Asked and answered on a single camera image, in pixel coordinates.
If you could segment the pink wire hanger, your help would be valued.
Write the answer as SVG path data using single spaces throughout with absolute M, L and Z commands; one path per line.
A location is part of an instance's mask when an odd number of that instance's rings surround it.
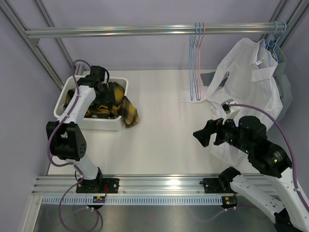
M 198 97 L 197 101 L 201 100 L 201 77 L 200 77 L 200 50 L 201 50 L 201 43 L 204 38 L 205 33 L 205 26 L 203 23 L 197 24 L 197 36 L 196 36 L 196 48 L 195 48 L 195 74 L 197 80 L 197 90 L 198 90 Z

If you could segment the light blue wire hanger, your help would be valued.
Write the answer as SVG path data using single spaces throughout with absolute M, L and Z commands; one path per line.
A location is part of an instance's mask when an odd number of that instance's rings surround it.
M 189 36 L 189 87 L 190 87 L 190 101 L 197 100 L 197 80 L 195 74 L 195 48 L 196 48 L 197 24 L 195 24 L 195 32 Z
M 199 51 L 199 41 L 201 36 L 201 23 L 195 23 L 195 34 L 191 39 L 191 48 L 192 48 L 192 69 L 193 69 L 193 78 L 194 78 L 194 88 L 196 100 L 199 101 L 201 98 L 201 90 L 200 90 L 200 80 L 198 77 L 199 74 L 199 66 L 198 66 L 198 51 Z

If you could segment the yellow black plaid shirt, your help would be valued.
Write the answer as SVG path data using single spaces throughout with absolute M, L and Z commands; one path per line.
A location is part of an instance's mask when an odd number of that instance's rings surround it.
M 126 128 L 138 124 L 140 121 L 138 111 L 125 96 L 125 89 L 117 82 L 109 82 L 108 93 L 112 95 L 111 101 L 89 106 L 85 117 L 108 120 L 121 117 Z

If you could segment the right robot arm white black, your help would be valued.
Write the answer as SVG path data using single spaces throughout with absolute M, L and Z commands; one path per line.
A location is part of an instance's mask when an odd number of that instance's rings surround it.
M 300 187 L 293 179 L 293 163 L 285 150 L 269 141 L 266 127 L 255 116 L 243 116 L 238 124 L 222 118 L 209 120 L 206 126 L 193 136 L 207 147 L 215 134 L 214 145 L 224 143 L 245 153 L 248 162 L 274 187 L 279 199 L 275 199 L 248 181 L 234 167 L 218 176 L 219 188 L 243 195 L 274 223 L 278 232 L 307 232 L 309 230 L 308 200 L 300 197 Z

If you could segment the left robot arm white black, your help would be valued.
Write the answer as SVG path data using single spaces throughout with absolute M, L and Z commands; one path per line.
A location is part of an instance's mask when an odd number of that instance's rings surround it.
M 109 72 L 101 66 L 90 66 L 90 73 L 73 78 L 74 95 L 56 121 L 46 125 L 47 156 L 55 167 L 72 166 L 80 174 L 77 189 L 81 192 L 107 192 L 102 172 L 87 156 L 87 144 L 79 127 L 90 105 L 104 96 L 108 88 Z

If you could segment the white shirt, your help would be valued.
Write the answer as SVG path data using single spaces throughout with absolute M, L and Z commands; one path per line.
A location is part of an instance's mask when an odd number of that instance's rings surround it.
M 222 103 L 229 99 L 257 107 L 277 118 L 283 109 L 273 78 L 277 65 L 264 40 L 254 42 L 243 38 L 217 66 L 211 83 L 202 86 L 200 100 L 211 104 L 212 119 L 226 116 Z

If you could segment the grey garment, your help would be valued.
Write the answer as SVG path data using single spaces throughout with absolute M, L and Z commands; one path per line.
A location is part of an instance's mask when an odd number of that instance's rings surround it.
M 288 108 L 290 107 L 291 103 L 292 103 L 292 90 L 291 90 L 291 85 L 290 82 L 286 76 L 286 74 L 284 73 L 285 71 L 285 67 L 286 67 L 286 63 L 287 63 L 287 59 L 286 56 L 284 54 L 284 52 L 281 50 L 280 47 L 276 47 L 276 48 L 271 48 L 270 49 L 272 56 L 275 58 L 277 55 L 277 60 L 278 60 L 278 66 L 273 74 L 274 80 L 277 84 L 277 88 L 280 94 L 280 99 L 283 105 L 283 109 L 281 111 L 281 114 L 285 114 L 284 112 L 286 112 L 288 110 Z M 214 72 L 209 72 L 209 73 L 202 73 L 201 74 L 201 79 L 202 79 L 202 83 L 204 86 L 209 86 L 210 83 L 212 82 L 213 78 L 215 75 L 215 71 Z M 220 83 L 220 87 L 223 87 L 225 82 L 227 81 L 227 78 L 229 76 L 229 73 L 227 72 L 224 75 L 223 81 L 221 81 Z

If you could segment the white plastic bin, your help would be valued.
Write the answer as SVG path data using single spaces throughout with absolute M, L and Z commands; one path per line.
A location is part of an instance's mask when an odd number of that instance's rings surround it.
M 116 82 L 121 85 L 125 91 L 124 95 L 127 95 L 128 89 L 128 80 L 124 77 L 111 77 L 109 79 L 110 82 Z M 56 106 L 54 108 L 54 116 L 58 118 L 65 111 L 63 109 L 63 105 L 65 103 L 65 98 L 68 90 L 75 88 L 75 83 L 73 80 L 73 76 L 70 76 L 60 93 L 60 96 L 57 100 Z M 120 116 L 115 119 L 101 119 L 101 118 L 84 118 L 82 122 L 78 123 L 81 129 L 87 130 L 103 130 L 103 131 L 120 131 L 124 127 L 124 123 L 122 122 L 122 118 Z

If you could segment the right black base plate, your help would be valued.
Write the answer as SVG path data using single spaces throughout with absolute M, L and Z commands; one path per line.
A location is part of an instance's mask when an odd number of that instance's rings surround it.
M 206 194 L 221 194 L 223 209 L 229 209 L 237 207 L 238 197 L 237 193 L 234 192 L 229 185 L 227 187 L 221 184 L 218 177 L 207 177 L 199 182 L 203 186 Z

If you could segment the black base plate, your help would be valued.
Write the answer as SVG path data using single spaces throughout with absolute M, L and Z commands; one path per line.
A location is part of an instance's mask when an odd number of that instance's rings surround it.
M 234 192 L 229 185 L 227 187 L 221 184 L 218 177 L 207 177 L 199 182 L 203 186 L 206 194 L 221 194 L 223 209 L 229 209 L 237 207 L 238 197 L 237 193 Z
M 99 180 L 83 180 L 76 187 L 78 194 L 94 194 L 88 207 L 100 209 L 106 201 L 108 194 L 116 194 L 119 189 L 118 178 L 99 178 Z

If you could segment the aluminium hanging rail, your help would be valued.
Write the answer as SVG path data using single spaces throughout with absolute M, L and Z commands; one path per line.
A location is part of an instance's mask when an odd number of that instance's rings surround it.
M 74 37 L 121 37 L 121 36 L 156 36 L 156 35 L 203 35 L 282 33 L 287 29 L 285 22 L 248 23 L 248 24 L 205 24 L 159 25 L 159 26 L 106 26 L 27 29 L 25 34 L 30 39 L 74 38 Z

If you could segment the right aluminium frame post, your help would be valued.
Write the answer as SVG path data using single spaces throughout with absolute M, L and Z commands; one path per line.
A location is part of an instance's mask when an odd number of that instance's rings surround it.
M 279 41 L 281 48 L 288 44 L 308 13 L 309 0 L 280 0 L 278 2 L 269 21 L 285 21 L 287 23 L 287 31 Z

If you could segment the aluminium frame post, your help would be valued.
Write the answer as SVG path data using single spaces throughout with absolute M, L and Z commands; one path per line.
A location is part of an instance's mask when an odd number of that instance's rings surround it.
M 54 26 L 54 22 L 50 17 L 43 0 L 33 0 L 34 6 L 37 8 L 38 13 L 42 17 L 44 23 L 47 26 Z M 9 0 L 0 1 L 0 12 L 4 14 L 6 19 L 9 21 L 11 26 L 15 29 L 17 34 L 20 36 L 22 41 L 34 55 L 36 60 L 48 74 L 50 79 L 54 84 L 61 90 L 64 86 L 64 82 L 61 80 L 60 75 L 57 73 L 56 69 L 53 67 L 52 63 L 48 60 L 47 56 L 44 54 L 43 50 L 40 48 L 39 41 L 40 39 L 30 39 L 26 34 L 27 26 L 23 22 L 22 18 L 18 15 L 16 9 L 10 3 Z M 59 38 L 53 39 L 61 54 L 63 55 L 65 61 L 68 63 L 69 67 L 72 68 L 73 60 L 69 55 L 67 48 L 65 47 L 63 41 Z
M 308 13 L 309 0 L 280 0 L 278 2 L 269 21 L 285 21 L 287 23 L 287 31 L 279 41 L 281 48 L 288 44 Z

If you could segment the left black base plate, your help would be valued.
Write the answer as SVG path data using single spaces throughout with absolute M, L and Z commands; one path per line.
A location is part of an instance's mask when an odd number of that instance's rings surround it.
M 78 194 L 94 194 L 88 207 L 100 209 L 106 201 L 108 194 L 116 194 L 119 189 L 118 178 L 99 178 L 99 180 L 83 180 L 76 187 Z

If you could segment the aluminium front rail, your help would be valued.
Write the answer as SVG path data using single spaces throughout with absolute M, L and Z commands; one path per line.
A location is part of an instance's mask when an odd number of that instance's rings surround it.
M 202 181 L 205 175 L 105 175 L 115 180 L 120 195 L 201 195 L 208 194 Z M 60 195 L 76 183 L 73 175 L 50 175 L 36 178 L 33 195 Z

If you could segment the left aluminium frame post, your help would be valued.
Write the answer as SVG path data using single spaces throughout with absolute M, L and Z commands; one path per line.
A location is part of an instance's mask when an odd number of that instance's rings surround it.
M 54 22 L 50 17 L 43 0 L 33 0 L 34 6 L 37 8 L 38 13 L 42 17 L 44 23 L 47 26 L 54 26 Z M 18 15 L 16 9 L 10 3 L 9 0 L 0 1 L 0 12 L 4 14 L 6 19 L 9 21 L 11 26 L 15 29 L 17 34 L 20 36 L 22 41 L 34 55 L 36 60 L 48 74 L 50 79 L 54 84 L 61 90 L 64 86 L 64 82 L 61 80 L 60 75 L 57 73 L 56 69 L 53 67 L 52 63 L 48 60 L 47 56 L 44 54 L 43 50 L 40 48 L 39 41 L 40 39 L 30 39 L 26 34 L 27 26 L 23 22 L 22 18 Z M 68 63 L 69 67 L 72 68 L 73 60 L 69 55 L 67 48 L 65 47 L 63 41 L 59 38 L 53 39 L 61 54 L 63 55 L 65 61 Z

